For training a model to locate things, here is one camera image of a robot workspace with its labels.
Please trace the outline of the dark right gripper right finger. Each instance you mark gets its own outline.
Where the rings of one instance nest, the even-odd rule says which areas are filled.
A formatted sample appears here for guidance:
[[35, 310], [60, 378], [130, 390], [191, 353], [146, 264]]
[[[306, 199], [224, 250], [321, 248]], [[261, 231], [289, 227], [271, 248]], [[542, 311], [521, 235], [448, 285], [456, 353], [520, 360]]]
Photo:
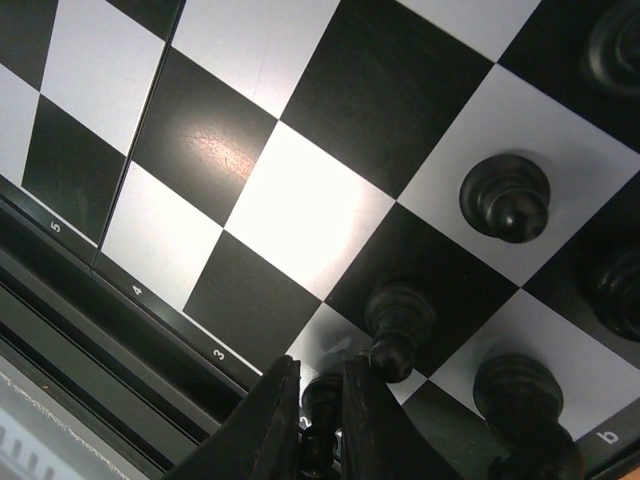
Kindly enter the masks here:
[[365, 355], [344, 363], [341, 477], [459, 479], [421, 435]]

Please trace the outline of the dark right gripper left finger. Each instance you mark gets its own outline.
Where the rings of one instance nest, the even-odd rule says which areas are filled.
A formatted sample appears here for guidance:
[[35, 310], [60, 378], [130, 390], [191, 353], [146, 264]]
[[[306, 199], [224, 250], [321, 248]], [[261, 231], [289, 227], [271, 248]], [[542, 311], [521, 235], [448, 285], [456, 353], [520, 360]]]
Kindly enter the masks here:
[[277, 358], [224, 424], [166, 479], [294, 479], [299, 435], [299, 361]]

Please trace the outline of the black chess piece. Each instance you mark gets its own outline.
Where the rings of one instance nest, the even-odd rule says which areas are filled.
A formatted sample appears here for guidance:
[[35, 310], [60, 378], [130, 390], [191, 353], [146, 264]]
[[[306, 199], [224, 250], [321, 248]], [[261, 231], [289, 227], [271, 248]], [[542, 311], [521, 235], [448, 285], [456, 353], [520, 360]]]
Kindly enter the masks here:
[[597, 320], [614, 334], [639, 342], [639, 243], [622, 245], [592, 263], [585, 295]]
[[419, 346], [436, 325], [429, 298], [411, 283], [387, 282], [369, 297], [364, 317], [372, 336], [372, 370], [386, 383], [403, 382], [415, 367]]
[[582, 68], [602, 91], [639, 97], [639, 2], [615, 1], [589, 32]]
[[559, 418], [563, 391], [551, 371], [523, 354], [502, 354], [478, 368], [473, 400], [509, 452], [488, 468], [490, 479], [583, 479], [583, 456]]
[[342, 419], [342, 376], [324, 373], [304, 390], [302, 407], [310, 426], [300, 443], [298, 466], [308, 479], [323, 479], [332, 468], [337, 448], [336, 432]]
[[549, 220], [551, 186], [545, 172], [516, 154], [498, 154], [475, 165], [459, 190], [459, 206], [477, 232], [508, 243], [536, 239]]

